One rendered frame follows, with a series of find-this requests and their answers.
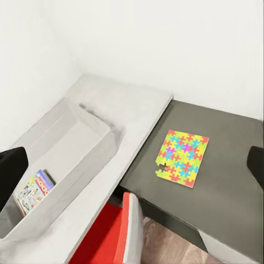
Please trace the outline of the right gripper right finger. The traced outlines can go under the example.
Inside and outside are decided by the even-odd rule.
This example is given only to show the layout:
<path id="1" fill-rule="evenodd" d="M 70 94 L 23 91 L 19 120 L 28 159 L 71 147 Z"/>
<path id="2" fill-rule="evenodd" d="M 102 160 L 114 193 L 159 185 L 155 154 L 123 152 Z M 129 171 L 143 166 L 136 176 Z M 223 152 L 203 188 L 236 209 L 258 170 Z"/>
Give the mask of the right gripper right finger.
<path id="1" fill-rule="evenodd" d="M 252 146 L 246 165 L 264 191 L 264 148 Z"/>

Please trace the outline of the board game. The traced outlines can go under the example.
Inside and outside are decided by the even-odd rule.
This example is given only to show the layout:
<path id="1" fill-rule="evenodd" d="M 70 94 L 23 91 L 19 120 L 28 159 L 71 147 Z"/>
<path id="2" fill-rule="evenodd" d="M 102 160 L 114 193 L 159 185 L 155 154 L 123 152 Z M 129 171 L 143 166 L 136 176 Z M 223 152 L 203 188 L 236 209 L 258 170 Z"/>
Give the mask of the board game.
<path id="1" fill-rule="evenodd" d="M 46 173 L 39 170 L 14 195 L 24 214 L 27 214 L 54 188 Z"/>

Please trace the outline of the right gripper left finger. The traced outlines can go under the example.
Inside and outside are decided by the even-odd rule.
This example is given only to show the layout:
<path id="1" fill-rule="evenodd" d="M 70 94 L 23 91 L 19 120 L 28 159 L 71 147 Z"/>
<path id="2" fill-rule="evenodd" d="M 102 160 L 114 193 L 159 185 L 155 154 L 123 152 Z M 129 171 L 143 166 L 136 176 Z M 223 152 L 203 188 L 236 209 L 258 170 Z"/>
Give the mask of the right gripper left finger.
<path id="1" fill-rule="evenodd" d="M 0 212 L 28 167 L 24 146 L 0 152 Z"/>

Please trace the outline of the jigsaw puzzle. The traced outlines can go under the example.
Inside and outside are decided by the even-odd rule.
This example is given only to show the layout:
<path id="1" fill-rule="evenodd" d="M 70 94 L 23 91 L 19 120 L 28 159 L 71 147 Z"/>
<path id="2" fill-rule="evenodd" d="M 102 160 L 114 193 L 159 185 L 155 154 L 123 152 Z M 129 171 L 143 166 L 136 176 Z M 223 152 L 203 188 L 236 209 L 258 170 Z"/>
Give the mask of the jigsaw puzzle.
<path id="1" fill-rule="evenodd" d="M 168 168 L 157 176 L 193 188 L 209 138 L 169 130 L 156 159 Z"/>

